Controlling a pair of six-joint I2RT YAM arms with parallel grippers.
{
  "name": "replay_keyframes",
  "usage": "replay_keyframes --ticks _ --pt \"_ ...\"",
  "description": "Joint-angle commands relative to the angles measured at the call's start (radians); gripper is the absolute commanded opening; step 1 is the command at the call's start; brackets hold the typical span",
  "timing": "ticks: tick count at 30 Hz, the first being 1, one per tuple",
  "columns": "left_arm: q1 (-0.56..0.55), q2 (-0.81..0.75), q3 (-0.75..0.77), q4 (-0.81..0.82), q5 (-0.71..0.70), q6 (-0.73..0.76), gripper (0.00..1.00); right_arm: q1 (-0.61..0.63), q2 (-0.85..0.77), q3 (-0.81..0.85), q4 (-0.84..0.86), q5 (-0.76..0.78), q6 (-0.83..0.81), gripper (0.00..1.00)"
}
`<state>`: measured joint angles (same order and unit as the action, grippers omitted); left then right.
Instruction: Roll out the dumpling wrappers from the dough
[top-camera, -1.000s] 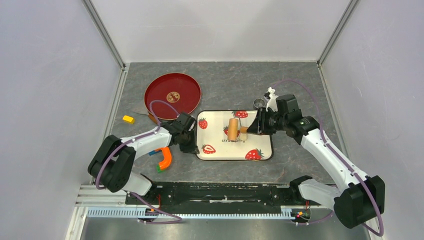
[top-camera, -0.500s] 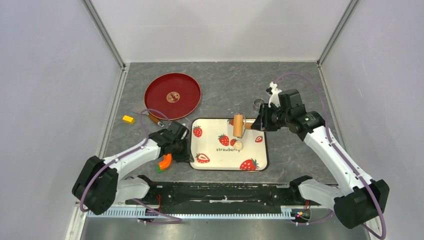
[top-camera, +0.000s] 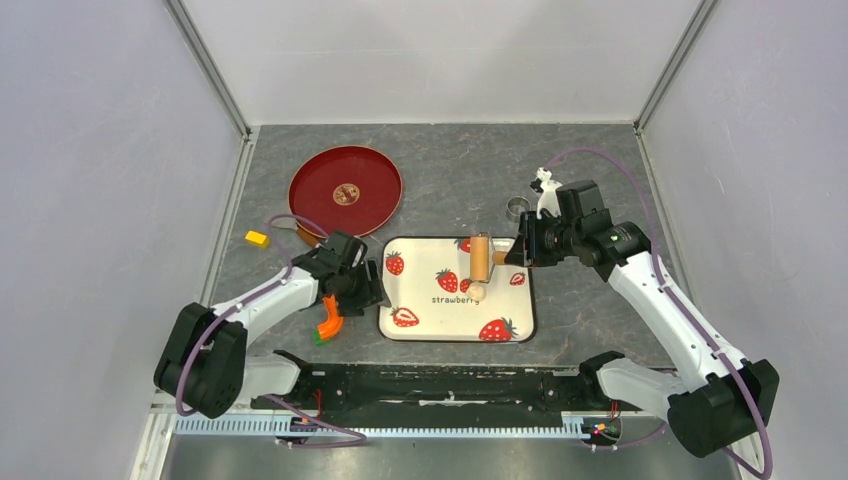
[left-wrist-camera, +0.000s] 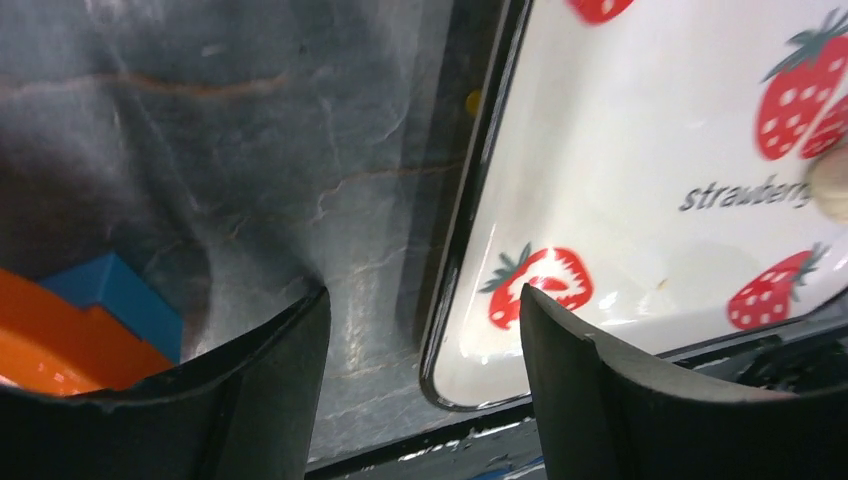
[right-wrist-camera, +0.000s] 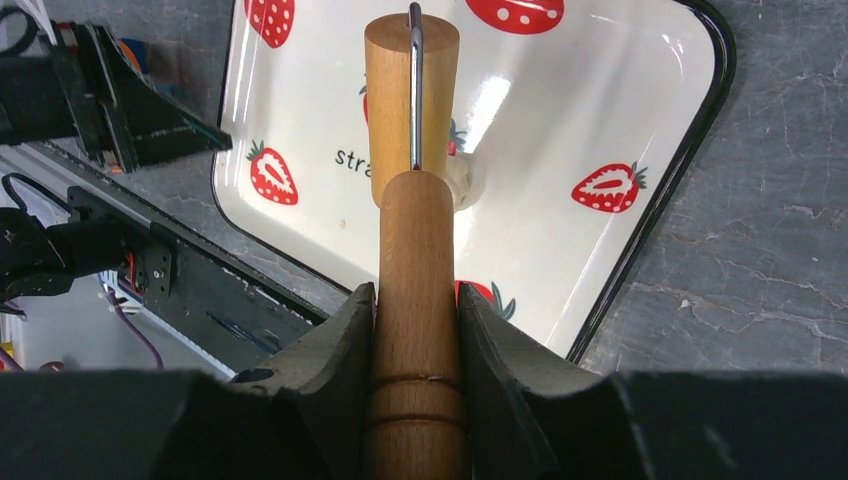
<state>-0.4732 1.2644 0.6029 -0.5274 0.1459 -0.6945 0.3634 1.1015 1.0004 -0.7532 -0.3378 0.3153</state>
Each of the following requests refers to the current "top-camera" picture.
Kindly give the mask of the wooden dough roller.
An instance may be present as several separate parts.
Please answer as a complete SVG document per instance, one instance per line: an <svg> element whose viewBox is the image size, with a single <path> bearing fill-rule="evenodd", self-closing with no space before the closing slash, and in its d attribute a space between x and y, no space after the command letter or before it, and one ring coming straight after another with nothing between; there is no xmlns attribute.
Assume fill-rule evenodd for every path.
<svg viewBox="0 0 848 480"><path fill-rule="evenodd" d="M489 283L496 268L506 266L506 256L514 240L479 233L469 238L469 277L472 282Z"/></svg>

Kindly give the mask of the white strawberry enamel tray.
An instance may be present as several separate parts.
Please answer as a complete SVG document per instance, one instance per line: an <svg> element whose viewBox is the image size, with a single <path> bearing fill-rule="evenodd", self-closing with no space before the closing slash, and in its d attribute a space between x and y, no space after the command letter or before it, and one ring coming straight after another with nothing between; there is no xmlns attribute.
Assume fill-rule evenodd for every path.
<svg viewBox="0 0 848 480"><path fill-rule="evenodd" d="M521 343L537 330L531 273L501 266L486 298L466 295L468 238L396 237L383 248L382 280L391 307L378 314L381 334L394 341Z"/></svg>

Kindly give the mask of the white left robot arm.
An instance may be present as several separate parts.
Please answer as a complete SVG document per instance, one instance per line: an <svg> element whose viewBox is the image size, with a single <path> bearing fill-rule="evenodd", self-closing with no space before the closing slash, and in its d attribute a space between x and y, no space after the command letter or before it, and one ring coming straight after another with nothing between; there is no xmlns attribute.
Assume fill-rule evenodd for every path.
<svg viewBox="0 0 848 480"><path fill-rule="evenodd" d="M336 231L287 261L280 273L234 299L211 307L184 306L153 375L181 416L215 419L234 405L266 394L291 408L307 405L312 379L302 360L285 352L251 357L248 348L291 315L315 305L327 312L315 336L325 341L343 321L391 304L378 262L359 238Z"/></svg>

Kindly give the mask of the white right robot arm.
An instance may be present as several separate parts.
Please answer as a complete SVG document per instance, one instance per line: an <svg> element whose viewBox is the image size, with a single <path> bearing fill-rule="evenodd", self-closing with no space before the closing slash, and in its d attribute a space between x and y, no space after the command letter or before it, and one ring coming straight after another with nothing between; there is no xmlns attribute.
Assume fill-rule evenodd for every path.
<svg viewBox="0 0 848 480"><path fill-rule="evenodd" d="M774 366L749 360L709 324L646 234L613 222L595 182L536 179L530 187L537 205L520 214L506 264L551 267L577 258L631 305L676 370L661 373L615 351L597 355L580 365L580 400L591 408L619 400L648 412L698 458L764 435L780 381Z"/></svg>

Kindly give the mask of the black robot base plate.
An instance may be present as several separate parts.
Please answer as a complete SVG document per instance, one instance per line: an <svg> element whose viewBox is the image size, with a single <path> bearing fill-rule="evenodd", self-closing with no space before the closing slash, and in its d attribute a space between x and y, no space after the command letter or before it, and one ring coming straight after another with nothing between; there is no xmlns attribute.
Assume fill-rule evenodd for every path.
<svg viewBox="0 0 848 480"><path fill-rule="evenodd" d="M354 427L552 427L561 415L634 411L594 391L574 361L551 361L509 345L493 354L453 351L391 360L305 364L283 400L333 425Z"/></svg>

